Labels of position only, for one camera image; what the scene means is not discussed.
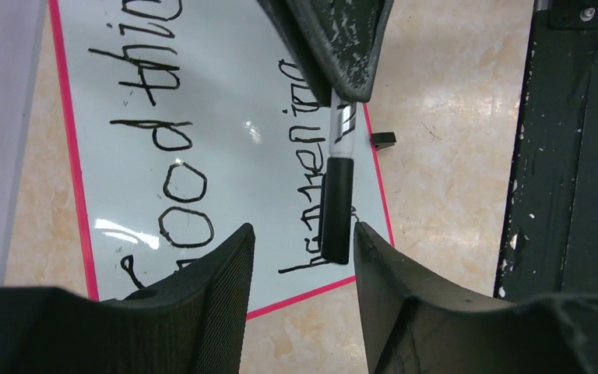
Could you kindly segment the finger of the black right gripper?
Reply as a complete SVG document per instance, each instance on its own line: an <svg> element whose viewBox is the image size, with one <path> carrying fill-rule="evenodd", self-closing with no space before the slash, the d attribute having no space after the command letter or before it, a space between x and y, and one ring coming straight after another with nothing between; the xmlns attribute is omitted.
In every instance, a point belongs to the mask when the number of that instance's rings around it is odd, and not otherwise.
<svg viewBox="0 0 598 374"><path fill-rule="evenodd" d="M299 18L291 9L290 3L281 0L258 0L257 3L274 25L318 104L329 108L332 86L311 50L308 38L300 26Z"/></svg>
<svg viewBox="0 0 598 374"><path fill-rule="evenodd" d="M367 103L378 69L392 1L288 1L311 56L326 80L326 95Z"/></svg>

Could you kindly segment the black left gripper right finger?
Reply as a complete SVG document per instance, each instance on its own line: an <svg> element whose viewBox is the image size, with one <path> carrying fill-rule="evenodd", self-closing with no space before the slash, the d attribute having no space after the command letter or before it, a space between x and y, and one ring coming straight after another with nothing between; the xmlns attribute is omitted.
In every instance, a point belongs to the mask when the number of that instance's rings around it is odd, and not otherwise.
<svg viewBox="0 0 598 374"><path fill-rule="evenodd" d="M598 295L482 295L405 256L364 222L354 267L371 373L598 373Z"/></svg>

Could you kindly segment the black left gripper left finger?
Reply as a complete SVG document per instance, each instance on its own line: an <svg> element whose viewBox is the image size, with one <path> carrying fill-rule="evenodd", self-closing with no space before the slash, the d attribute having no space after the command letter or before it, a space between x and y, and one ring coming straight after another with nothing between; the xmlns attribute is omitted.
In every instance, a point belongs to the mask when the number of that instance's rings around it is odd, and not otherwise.
<svg viewBox="0 0 598 374"><path fill-rule="evenodd" d="M255 234L122 300L61 288L0 288L0 373L236 373Z"/></svg>

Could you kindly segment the pink framed whiteboard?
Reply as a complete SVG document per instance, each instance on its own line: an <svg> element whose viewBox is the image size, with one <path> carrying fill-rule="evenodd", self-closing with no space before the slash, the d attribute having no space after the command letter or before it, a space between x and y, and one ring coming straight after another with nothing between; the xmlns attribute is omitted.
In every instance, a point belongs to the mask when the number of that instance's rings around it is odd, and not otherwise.
<svg viewBox="0 0 598 374"><path fill-rule="evenodd" d="M339 288L329 110L255 1L52 1L86 288L122 299L255 230L250 318Z"/></svg>

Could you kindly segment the black marker cap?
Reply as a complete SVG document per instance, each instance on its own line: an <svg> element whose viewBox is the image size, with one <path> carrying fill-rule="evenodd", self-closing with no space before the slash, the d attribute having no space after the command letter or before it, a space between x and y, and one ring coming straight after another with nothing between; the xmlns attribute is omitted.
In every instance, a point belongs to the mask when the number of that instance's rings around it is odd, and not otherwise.
<svg viewBox="0 0 598 374"><path fill-rule="evenodd" d="M354 161L329 157L322 179L318 247L322 258L330 263L347 265L350 261L353 183Z"/></svg>

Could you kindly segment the white whiteboard marker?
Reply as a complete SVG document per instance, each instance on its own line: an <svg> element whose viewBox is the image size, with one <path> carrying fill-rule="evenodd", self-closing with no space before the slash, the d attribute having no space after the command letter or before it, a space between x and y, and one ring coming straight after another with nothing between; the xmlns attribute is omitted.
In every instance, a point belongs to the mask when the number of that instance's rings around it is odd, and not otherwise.
<svg viewBox="0 0 598 374"><path fill-rule="evenodd" d="M354 158L357 103L341 98L332 89L330 107L329 156Z"/></svg>

